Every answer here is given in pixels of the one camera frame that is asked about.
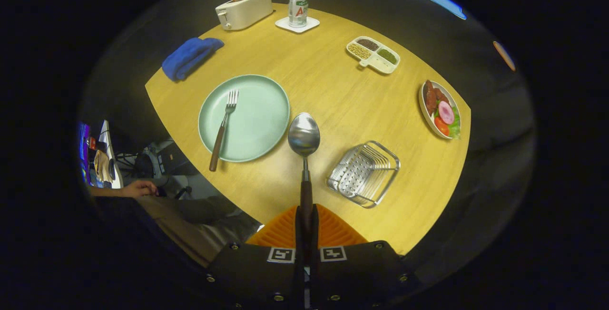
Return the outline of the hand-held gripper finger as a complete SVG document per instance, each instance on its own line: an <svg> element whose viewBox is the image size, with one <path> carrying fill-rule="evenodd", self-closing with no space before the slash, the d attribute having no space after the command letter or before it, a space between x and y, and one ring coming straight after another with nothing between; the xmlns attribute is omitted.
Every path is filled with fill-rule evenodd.
<svg viewBox="0 0 609 310"><path fill-rule="evenodd" d="M393 310L422 282L387 241L368 241L315 204L307 237L314 310Z"/></svg>
<svg viewBox="0 0 609 310"><path fill-rule="evenodd" d="M303 236L300 207L287 211L292 245L231 242L211 262L206 291L225 310L302 310Z"/></svg>

